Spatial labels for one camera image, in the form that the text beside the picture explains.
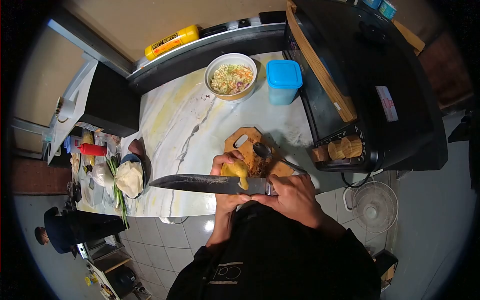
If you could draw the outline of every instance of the wooden cabinet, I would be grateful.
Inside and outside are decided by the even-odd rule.
[[[41,160],[16,157],[12,163],[12,191],[23,195],[65,195],[72,180],[70,168],[49,167]]]

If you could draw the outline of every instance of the cutting board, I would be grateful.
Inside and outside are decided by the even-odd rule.
[[[247,140],[237,148],[235,146],[235,142],[239,140],[243,135],[247,136]],[[253,151],[254,143],[262,143],[267,145],[272,150],[273,156],[279,156],[276,150],[271,145],[269,145],[267,140],[255,127],[241,127],[237,131],[235,131],[225,140],[224,152],[239,150],[240,153],[242,153],[242,155],[245,157],[244,162],[248,166],[249,177],[265,178],[269,174],[275,174],[279,177],[292,175],[293,169],[285,165],[284,163],[272,161],[271,158],[265,160],[255,154],[255,152]]]

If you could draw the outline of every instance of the white fan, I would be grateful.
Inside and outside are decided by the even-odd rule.
[[[389,230],[398,216],[398,200],[383,182],[367,182],[352,197],[352,211],[357,223],[370,233]]]

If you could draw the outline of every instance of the hand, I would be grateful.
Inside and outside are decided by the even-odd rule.
[[[213,158],[212,170],[210,175],[220,176],[222,165],[223,164],[233,164],[235,161],[233,158],[238,158],[243,160],[244,157],[238,150],[233,150],[232,152],[227,152],[222,155],[217,155]],[[233,212],[238,205],[243,204],[249,200],[251,197],[246,194],[241,195],[225,195],[225,194],[215,194],[216,198],[216,213],[217,214],[229,214]]]
[[[252,200],[267,205],[308,227],[318,228],[320,226],[325,213],[315,200],[315,187],[310,175],[289,177],[270,175],[269,180],[278,196],[255,194],[252,195]]]

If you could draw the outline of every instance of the knife blade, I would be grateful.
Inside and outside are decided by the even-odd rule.
[[[240,187],[240,177],[212,176],[198,174],[175,174],[160,177],[149,183],[150,186],[172,190],[191,192],[207,192],[215,194],[244,193],[277,195],[266,178],[247,177],[248,189]]]

